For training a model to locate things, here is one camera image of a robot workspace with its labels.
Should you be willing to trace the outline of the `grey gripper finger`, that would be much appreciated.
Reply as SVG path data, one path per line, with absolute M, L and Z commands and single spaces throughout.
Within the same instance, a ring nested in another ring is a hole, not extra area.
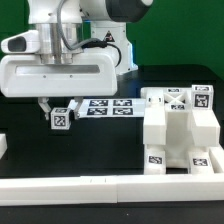
M 82 103 L 83 103 L 82 97 L 74 97 L 69 103 L 69 108 L 74 112 L 75 120 L 79 119 L 79 109 L 80 109 Z
M 49 99 L 47 97 L 39 97 L 38 98 L 38 104 L 41 107 L 41 109 L 44 111 L 46 120 L 49 119 L 49 114 L 51 112 L 51 108 L 48 104 L 48 101 L 49 101 Z

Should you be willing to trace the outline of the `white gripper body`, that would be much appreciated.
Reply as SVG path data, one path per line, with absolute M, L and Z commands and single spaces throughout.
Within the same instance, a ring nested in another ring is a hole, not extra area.
M 115 62 L 95 49 L 74 54 L 71 64 L 43 64 L 36 30 L 1 42 L 0 90 L 6 97 L 111 96 L 117 91 Z

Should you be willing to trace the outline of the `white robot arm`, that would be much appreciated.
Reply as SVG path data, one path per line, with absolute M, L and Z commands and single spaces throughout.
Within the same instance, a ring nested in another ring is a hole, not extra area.
M 153 0 L 27 1 L 32 28 L 1 42 L 4 96 L 36 97 L 49 114 L 49 98 L 112 96 L 117 77 L 137 68 L 126 25 Z

